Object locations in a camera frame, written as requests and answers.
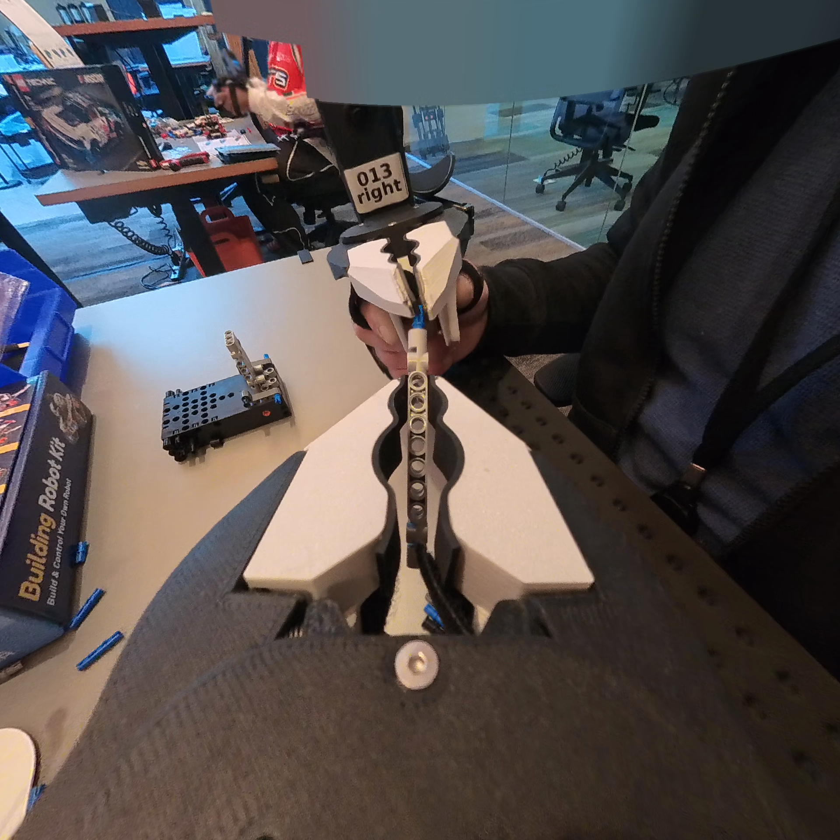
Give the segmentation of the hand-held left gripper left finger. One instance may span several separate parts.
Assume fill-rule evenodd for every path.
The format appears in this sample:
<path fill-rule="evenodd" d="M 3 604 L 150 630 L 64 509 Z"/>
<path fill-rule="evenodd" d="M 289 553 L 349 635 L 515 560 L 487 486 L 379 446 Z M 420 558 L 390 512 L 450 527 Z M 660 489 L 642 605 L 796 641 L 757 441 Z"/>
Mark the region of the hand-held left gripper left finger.
<path fill-rule="evenodd" d="M 250 590 L 306 595 L 381 634 L 400 568 L 396 494 L 403 383 L 391 382 L 316 438 L 244 570 Z"/>

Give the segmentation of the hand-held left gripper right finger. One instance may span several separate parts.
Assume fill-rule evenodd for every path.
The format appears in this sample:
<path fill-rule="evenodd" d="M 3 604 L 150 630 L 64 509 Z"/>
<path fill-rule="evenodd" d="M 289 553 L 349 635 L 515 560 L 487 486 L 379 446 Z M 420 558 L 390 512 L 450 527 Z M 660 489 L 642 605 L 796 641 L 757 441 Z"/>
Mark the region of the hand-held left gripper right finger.
<path fill-rule="evenodd" d="M 465 464 L 451 483 L 442 467 L 430 465 L 430 539 L 440 532 L 438 504 L 448 487 L 449 520 L 461 548 L 454 585 L 475 609 L 475 629 L 483 629 L 500 601 L 591 589 L 594 575 L 531 449 L 446 380 L 435 384 L 447 406 L 429 441 L 437 446 L 448 426 Z"/>

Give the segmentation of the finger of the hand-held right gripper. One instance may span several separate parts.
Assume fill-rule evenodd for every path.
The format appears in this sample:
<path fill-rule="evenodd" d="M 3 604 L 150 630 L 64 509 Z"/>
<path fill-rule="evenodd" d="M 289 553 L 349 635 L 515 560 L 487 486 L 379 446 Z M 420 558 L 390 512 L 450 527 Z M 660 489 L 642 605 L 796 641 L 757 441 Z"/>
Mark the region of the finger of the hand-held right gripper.
<path fill-rule="evenodd" d="M 353 289 L 364 301 L 399 319 L 414 319 L 417 294 L 411 289 L 409 272 L 413 269 L 414 241 L 398 244 L 394 256 L 387 241 L 368 241 L 347 247 L 348 276 Z"/>
<path fill-rule="evenodd" d="M 427 317 L 439 317 L 455 300 L 462 266 L 459 239 L 446 222 L 417 227 L 406 234 L 416 257 L 413 273 L 419 299 Z"/>

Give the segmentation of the long grey holed liftarm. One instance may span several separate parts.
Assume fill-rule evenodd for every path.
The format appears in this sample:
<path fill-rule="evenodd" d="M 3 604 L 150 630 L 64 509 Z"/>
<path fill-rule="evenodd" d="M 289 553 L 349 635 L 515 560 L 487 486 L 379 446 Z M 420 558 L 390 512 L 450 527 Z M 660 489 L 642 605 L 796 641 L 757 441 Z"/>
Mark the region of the long grey holed liftarm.
<path fill-rule="evenodd" d="M 407 507 L 406 540 L 427 542 L 428 377 L 422 370 L 407 376 Z"/>

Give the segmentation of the black perforated motor block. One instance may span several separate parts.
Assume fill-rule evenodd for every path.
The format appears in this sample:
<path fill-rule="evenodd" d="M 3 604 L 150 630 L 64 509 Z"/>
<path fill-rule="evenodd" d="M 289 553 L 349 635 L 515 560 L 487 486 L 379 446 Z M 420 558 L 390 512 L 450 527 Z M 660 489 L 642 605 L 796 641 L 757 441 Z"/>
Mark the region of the black perforated motor block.
<path fill-rule="evenodd" d="M 163 450 L 182 463 L 208 448 L 221 448 L 230 438 L 293 418 L 287 388 L 285 402 L 259 403 L 244 399 L 244 389 L 245 380 L 236 370 L 223 380 L 168 391 L 162 406 Z"/>

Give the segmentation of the grey frame piece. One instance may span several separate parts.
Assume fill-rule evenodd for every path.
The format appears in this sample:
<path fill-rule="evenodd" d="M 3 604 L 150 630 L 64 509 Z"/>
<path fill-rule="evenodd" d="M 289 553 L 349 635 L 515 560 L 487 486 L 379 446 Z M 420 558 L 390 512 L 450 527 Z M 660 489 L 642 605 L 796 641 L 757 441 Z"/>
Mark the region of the grey frame piece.
<path fill-rule="evenodd" d="M 238 373 L 245 380 L 244 399 L 250 403 L 263 403 L 266 400 L 274 400 L 276 403 L 286 401 L 285 384 L 268 355 L 256 361 L 251 360 L 231 330 L 225 331 L 224 342 Z"/>

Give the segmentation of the pile of small building pieces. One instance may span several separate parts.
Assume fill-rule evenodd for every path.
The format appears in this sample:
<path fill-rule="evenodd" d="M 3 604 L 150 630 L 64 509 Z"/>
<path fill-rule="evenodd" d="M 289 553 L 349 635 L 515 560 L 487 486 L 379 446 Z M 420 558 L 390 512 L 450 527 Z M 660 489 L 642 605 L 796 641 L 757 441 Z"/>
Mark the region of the pile of small building pieces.
<path fill-rule="evenodd" d="M 102 598 L 105 596 L 106 592 L 101 587 L 95 588 L 89 596 L 80 604 L 78 609 L 73 613 L 72 617 L 70 618 L 67 631 L 69 633 L 75 633 L 79 628 L 84 624 L 84 622 L 89 618 L 89 616 L 93 613 L 95 608 L 98 604 L 102 601 Z M 76 670 L 80 673 L 84 673 L 85 671 L 89 670 L 90 667 L 95 665 L 98 661 L 104 658 L 105 655 L 110 653 L 114 648 L 121 644 L 124 640 L 125 634 L 122 630 L 117 630 L 104 640 L 100 642 L 96 647 L 92 649 L 89 653 L 85 654 L 83 658 L 77 662 Z"/>

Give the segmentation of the person's right forearm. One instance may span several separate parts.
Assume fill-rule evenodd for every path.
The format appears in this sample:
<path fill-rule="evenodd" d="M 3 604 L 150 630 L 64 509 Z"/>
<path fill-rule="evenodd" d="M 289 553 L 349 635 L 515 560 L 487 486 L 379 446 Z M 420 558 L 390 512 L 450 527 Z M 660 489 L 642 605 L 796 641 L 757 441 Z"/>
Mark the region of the person's right forearm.
<path fill-rule="evenodd" d="M 479 268 L 487 297 L 477 355 L 581 350 L 618 255 L 606 243 L 552 261 L 507 259 Z"/>

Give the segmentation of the person's right hand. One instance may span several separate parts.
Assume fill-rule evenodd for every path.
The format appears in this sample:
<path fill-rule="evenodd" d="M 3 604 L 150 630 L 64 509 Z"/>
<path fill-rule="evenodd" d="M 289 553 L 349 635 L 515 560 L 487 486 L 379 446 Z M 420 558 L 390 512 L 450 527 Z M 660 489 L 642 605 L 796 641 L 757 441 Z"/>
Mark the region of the person's right hand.
<path fill-rule="evenodd" d="M 443 375 L 478 347 L 487 327 L 489 290 L 482 271 L 465 261 L 456 284 L 459 341 L 446 344 L 437 322 L 427 328 L 428 369 Z M 366 344 L 378 366 L 393 379 L 407 371 L 406 350 L 391 316 L 350 292 L 350 316 L 357 338 Z"/>

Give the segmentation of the black office chair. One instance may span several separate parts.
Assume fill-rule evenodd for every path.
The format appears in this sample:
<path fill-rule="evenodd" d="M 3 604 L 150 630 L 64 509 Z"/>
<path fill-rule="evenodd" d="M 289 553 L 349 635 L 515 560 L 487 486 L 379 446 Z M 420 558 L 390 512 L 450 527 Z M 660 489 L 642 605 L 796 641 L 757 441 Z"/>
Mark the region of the black office chair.
<path fill-rule="evenodd" d="M 647 89 L 647 86 L 619 88 L 561 97 L 549 132 L 553 140 L 572 147 L 573 151 L 539 177 L 535 193 L 543 194 L 549 182 L 573 176 L 574 181 L 555 204 L 556 211 L 563 212 L 568 197 L 577 188 L 598 181 L 615 193 L 613 208 L 622 211 L 634 177 L 613 165 L 613 155 L 629 149 L 628 141 L 634 131 L 658 126 L 658 116 L 643 115 Z"/>

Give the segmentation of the wooden table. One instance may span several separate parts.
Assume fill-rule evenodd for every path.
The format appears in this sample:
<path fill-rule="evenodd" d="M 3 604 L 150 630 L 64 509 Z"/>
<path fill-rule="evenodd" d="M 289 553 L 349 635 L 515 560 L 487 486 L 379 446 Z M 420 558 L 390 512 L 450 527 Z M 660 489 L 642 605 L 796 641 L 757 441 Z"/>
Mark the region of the wooden table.
<path fill-rule="evenodd" d="M 197 258 L 205 276 L 225 273 L 203 222 L 193 205 L 220 204 L 222 190 L 247 175 L 275 172 L 275 156 L 252 161 L 225 163 L 215 154 L 203 165 L 176 171 L 67 171 L 60 170 L 36 192 L 43 207 L 76 204 L 91 223 L 110 223 L 129 217 L 134 208 L 169 205 L 174 213 L 182 241 Z"/>

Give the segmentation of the person's dark jacket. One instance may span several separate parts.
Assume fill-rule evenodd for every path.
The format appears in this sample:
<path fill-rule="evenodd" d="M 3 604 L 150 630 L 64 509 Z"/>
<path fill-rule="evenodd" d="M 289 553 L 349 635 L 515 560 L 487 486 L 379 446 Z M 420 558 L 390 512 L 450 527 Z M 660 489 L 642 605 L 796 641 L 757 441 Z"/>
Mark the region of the person's dark jacket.
<path fill-rule="evenodd" d="M 640 183 L 587 334 L 573 415 L 617 463 L 663 361 L 665 296 L 679 271 L 804 107 L 838 73 L 838 41 L 721 74 Z M 697 540 L 701 487 L 739 436 L 838 359 L 838 188 L 714 405 L 688 466 L 647 494 Z M 838 676 L 838 461 L 802 482 L 716 555 L 723 569 Z"/>

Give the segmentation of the person's blue shirt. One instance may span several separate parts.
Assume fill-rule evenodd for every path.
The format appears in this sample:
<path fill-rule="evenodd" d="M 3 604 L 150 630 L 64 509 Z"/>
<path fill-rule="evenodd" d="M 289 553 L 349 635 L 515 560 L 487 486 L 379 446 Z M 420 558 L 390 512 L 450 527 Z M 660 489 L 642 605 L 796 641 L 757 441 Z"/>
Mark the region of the person's blue shirt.
<path fill-rule="evenodd" d="M 679 271 L 665 296 L 664 355 L 617 463 L 649 493 L 689 464 L 761 321 L 838 188 L 839 78 L 801 111 Z M 696 539 L 723 551 L 776 501 L 838 461 L 838 359 L 746 429 L 701 487 Z"/>

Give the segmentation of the blue plastic bin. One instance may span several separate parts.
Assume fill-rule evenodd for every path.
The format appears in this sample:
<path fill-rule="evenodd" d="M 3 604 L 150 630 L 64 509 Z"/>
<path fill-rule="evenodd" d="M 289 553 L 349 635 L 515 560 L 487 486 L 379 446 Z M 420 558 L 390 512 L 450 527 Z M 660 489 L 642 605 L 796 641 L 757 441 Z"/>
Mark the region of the blue plastic bin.
<path fill-rule="evenodd" d="M 48 371 L 78 392 L 87 371 L 87 351 L 76 339 L 77 304 L 63 287 L 11 249 L 1 252 L 3 273 L 28 282 L 5 344 L 27 343 L 18 360 L 1 363 L 1 385 Z"/>

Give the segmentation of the white book stand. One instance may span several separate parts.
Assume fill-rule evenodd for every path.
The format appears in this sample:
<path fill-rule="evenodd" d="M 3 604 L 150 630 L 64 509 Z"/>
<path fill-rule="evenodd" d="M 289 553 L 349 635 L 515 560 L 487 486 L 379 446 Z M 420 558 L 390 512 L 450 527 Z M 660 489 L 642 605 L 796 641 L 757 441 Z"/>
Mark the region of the white book stand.
<path fill-rule="evenodd" d="M 24 820 L 37 764 L 34 740 L 18 728 L 1 729 L 1 834 L 14 835 Z"/>

